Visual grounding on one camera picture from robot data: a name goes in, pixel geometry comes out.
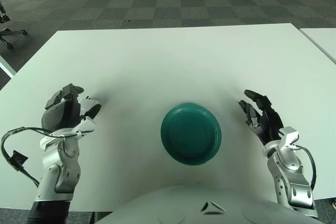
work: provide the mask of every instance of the floor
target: floor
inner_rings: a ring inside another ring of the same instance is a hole
[[[336,0],[1,1],[12,20],[0,24],[0,29],[23,28],[29,33],[28,36],[6,37],[13,43],[13,50],[0,44],[0,55],[15,70],[19,70],[57,30],[268,23],[292,23],[297,28],[336,27]],[[0,89],[8,81],[9,77],[0,71]],[[319,215],[325,223],[336,223],[336,211],[329,201],[317,201]],[[0,209],[0,222],[24,223],[26,215],[23,210]],[[88,223],[84,220],[89,221],[89,216],[89,213],[71,213],[68,223]]]

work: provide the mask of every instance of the office chair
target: office chair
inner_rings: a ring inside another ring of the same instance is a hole
[[[5,23],[7,21],[10,21],[10,18],[7,16],[5,8],[0,1],[0,23]],[[27,33],[26,30],[23,30],[23,29],[22,30],[11,31],[8,28],[5,28],[5,29],[0,31],[0,41],[2,43],[4,43],[7,46],[8,49],[13,49],[13,46],[7,40],[5,40],[3,38],[3,36],[14,35],[14,34],[27,35],[28,33]]]

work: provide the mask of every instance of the checkered carpet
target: checkered carpet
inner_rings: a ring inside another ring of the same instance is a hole
[[[0,44],[15,70],[57,30],[218,26],[293,23],[296,27],[336,27],[336,0],[2,0],[14,50]],[[0,72],[0,86],[8,78]]]

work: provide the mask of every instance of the chair leg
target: chair leg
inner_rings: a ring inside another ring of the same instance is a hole
[[[7,40],[5,40],[3,37],[0,36],[0,41],[4,43],[9,50],[13,49],[13,46],[11,43],[9,43]]]
[[[26,30],[17,30],[17,31],[8,31],[8,30],[2,30],[0,31],[0,36],[5,36],[5,35],[14,35],[14,34],[23,34],[23,35],[27,35],[27,31]]]

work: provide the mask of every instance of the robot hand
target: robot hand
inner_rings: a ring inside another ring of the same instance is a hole
[[[87,116],[93,120],[101,105],[89,97],[78,101],[78,95],[83,92],[83,88],[72,83],[57,91],[45,106],[46,111],[41,120],[42,128],[54,132],[74,128]]]
[[[278,113],[272,109],[267,96],[251,90],[244,94],[256,102],[262,110],[260,115],[251,104],[241,100],[239,105],[247,115],[247,125],[264,145],[267,166],[273,176],[278,204],[294,209],[304,215],[317,217],[312,190],[316,180],[316,168],[311,153],[304,147],[295,145],[299,132],[292,127],[283,127]],[[311,184],[303,175],[303,166],[295,151],[305,150],[313,167]]]
[[[274,140],[279,140],[279,130],[283,128],[284,125],[278,113],[272,109],[272,104],[267,96],[251,90],[245,90],[244,94],[252,99],[263,112],[263,114],[260,115],[250,103],[241,100],[239,105],[247,115],[247,125],[259,137],[263,145]]]

